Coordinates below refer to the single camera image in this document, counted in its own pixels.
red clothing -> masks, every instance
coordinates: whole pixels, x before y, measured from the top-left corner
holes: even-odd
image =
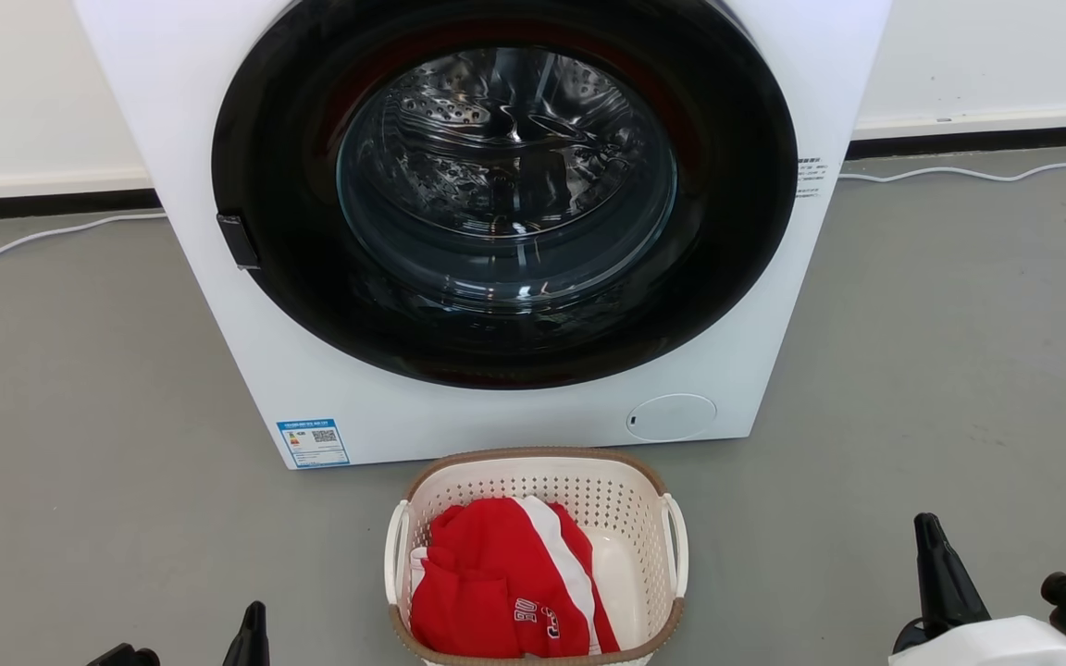
[[[619,646],[592,576],[592,545],[537,498],[452,506],[410,553],[410,632],[426,648],[485,657],[584,656]]]

power cord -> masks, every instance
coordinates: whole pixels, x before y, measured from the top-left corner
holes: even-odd
[[[76,227],[48,228],[47,231],[25,235],[22,239],[14,240],[1,246],[0,255],[7,251],[7,249],[17,248],[18,245],[31,243],[32,241],[41,239],[47,239],[48,235],[60,235],[62,233],[72,233],[74,231],[84,231],[86,228],[100,227],[102,224],[110,224],[111,222],[123,222],[127,220],[163,220],[166,214],[116,214],[114,216],[107,216],[104,220],[98,220],[86,224],[78,224]]]
[[[915,176],[922,176],[925,173],[955,173],[959,176],[970,176],[973,178],[982,178],[983,180],[992,180],[995,182],[1014,182],[1016,180],[1022,180],[1023,178],[1029,178],[1034,176],[1036,173],[1043,173],[1045,170],[1052,170],[1056,168],[1066,168],[1066,163],[1059,163],[1053,165],[1041,165],[1041,167],[1035,167],[1031,170],[1024,170],[1018,174],[1018,176],[994,176],[990,173],[982,173],[980,170],[970,170],[959,167],[930,167],[921,168],[915,170],[908,170],[907,173],[897,174],[897,176],[867,176],[865,173],[842,173],[838,175],[840,180],[865,180],[867,182],[894,182],[897,180],[902,180],[905,178],[912,178]],[[88,224],[80,224],[77,227],[66,227],[66,228],[51,228],[48,231],[41,231],[38,233],[32,233],[31,235],[25,235],[22,239],[12,241],[0,248],[0,255],[7,251],[7,249],[17,248],[18,245],[25,243],[31,243],[32,241],[37,241],[41,239],[47,239],[48,235],[60,235],[62,233],[72,233],[75,231],[85,231],[86,228],[100,227],[102,224],[110,224],[111,222],[123,222],[131,220],[163,220],[165,214],[116,214],[114,216],[107,216],[104,220],[98,220],[96,222],[90,222]]]
[[[992,174],[989,173],[982,173],[980,170],[969,170],[966,168],[958,168],[958,167],[930,167],[917,170],[908,170],[907,173],[898,174],[898,176],[888,176],[885,178],[877,176],[867,176],[867,174],[865,173],[842,173],[838,175],[838,178],[840,180],[865,180],[867,182],[894,182],[895,180],[902,180],[914,176],[922,176],[925,173],[959,173],[960,176],[972,176],[973,178],[982,178],[983,180],[994,180],[996,182],[1014,182],[1015,180],[1022,180],[1023,178],[1032,177],[1036,173],[1043,173],[1045,170],[1052,170],[1056,168],[1066,168],[1066,163],[1054,164],[1054,165],[1041,165],[1041,167],[1035,167],[1031,170],[1024,170],[1023,173],[1020,173],[1019,176],[992,176]]]

washing machine door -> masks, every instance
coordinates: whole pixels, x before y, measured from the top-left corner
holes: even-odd
[[[467,388],[684,344],[782,238],[791,119],[695,0],[302,0],[216,124],[236,261],[328,344]]]

white laundry basket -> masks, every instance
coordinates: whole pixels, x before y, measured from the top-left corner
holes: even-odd
[[[431,545],[431,522],[481,498],[534,496],[558,502],[592,540],[593,575],[621,652],[543,659],[551,666],[643,666],[681,620],[690,547],[681,509],[660,476],[620,452],[532,448],[470,452],[436,460],[389,520],[385,596],[406,648],[432,666],[492,666],[522,659],[443,654],[410,635],[411,549]]]

front-loading washing machine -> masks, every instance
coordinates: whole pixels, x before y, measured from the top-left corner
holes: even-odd
[[[752,431],[889,0],[77,0],[291,468]]]

